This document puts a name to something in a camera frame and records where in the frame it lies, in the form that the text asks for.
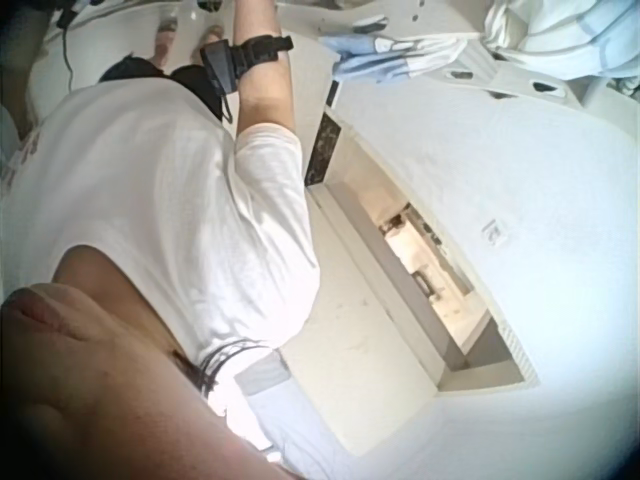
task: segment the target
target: black cable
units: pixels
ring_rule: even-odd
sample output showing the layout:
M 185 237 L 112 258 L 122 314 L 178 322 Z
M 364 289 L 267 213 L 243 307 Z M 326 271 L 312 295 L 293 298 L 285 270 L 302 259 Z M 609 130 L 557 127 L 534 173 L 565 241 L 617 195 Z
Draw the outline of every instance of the black cable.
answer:
M 69 70 L 69 82 L 67 83 L 67 90 L 69 91 L 69 93 L 71 93 L 71 89 L 73 88 L 73 68 L 71 68 L 69 56 L 67 55 L 67 30 L 69 30 L 69 28 L 64 28 L 62 30 L 62 56 L 64 58 L 64 64 L 67 66 L 67 70 Z

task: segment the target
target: light blue cloth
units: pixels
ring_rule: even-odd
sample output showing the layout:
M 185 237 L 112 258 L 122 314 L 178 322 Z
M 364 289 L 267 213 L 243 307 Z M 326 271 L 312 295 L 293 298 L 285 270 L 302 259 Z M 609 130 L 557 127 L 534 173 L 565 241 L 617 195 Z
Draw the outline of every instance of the light blue cloth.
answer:
M 494 0 L 485 35 L 490 50 L 561 80 L 640 75 L 638 0 Z
M 333 67 L 335 80 L 375 83 L 406 80 L 440 68 L 455 60 L 466 45 L 455 38 L 403 41 L 355 33 L 320 37 L 320 42 L 340 55 Z
M 406 50 L 377 52 L 375 38 L 355 33 L 321 37 L 320 42 L 341 57 L 333 66 L 333 78 L 338 82 L 361 79 L 375 83 L 407 79 Z

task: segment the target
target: white wall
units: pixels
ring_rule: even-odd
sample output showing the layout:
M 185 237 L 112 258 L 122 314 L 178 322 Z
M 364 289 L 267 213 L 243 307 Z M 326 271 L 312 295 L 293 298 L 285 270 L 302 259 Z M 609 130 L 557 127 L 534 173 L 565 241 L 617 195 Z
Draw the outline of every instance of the white wall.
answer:
M 496 445 L 508 444 L 520 452 L 510 457 L 513 465 L 548 456 L 557 444 L 518 443 L 553 437 L 533 433 L 536 423 L 526 419 L 562 419 L 584 408 L 615 418 L 591 424 L 602 451 L 614 432 L 600 436 L 599 427 L 615 424 L 618 437 L 633 435 L 637 402 L 617 413 L 606 402 L 637 392 L 635 142 L 561 107 L 498 101 L 425 79 L 345 85 L 336 108 L 427 219 L 437 220 L 438 233 L 491 293 L 539 376 L 531 390 L 441 400 L 448 418 L 469 432 L 474 455 L 492 458 Z M 508 234 L 497 248 L 481 235 L 492 219 Z M 584 431 L 567 431 L 564 444 L 573 448 L 573 439 L 575 456 L 586 457 L 578 441 Z M 456 438 L 464 448 L 465 435 Z M 444 478 L 467 467 L 452 468 Z

